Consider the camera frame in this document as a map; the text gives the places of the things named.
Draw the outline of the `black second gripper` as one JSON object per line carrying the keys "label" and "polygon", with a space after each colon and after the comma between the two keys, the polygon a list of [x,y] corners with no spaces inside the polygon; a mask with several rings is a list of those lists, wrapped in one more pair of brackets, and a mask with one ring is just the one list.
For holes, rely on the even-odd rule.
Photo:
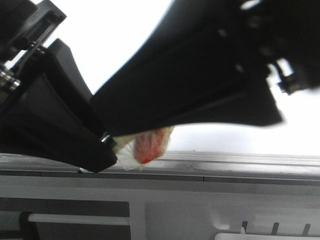
{"label": "black second gripper", "polygon": [[320,2],[242,0],[239,11],[262,57],[288,95],[320,87]]}

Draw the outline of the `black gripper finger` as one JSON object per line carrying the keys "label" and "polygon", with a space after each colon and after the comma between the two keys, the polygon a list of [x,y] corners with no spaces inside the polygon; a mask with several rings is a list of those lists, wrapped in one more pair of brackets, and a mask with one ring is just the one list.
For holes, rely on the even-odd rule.
{"label": "black gripper finger", "polygon": [[36,51],[20,86],[0,106],[0,151],[49,159],[90,172],[117,162],[113,141],[90,106],[92,93],[60,39]]}
{"label": "black gripper finger", "polygon": [[112,136],[191,123],[282,118],[237,0],[175,0],[141,48],[92,97]]}

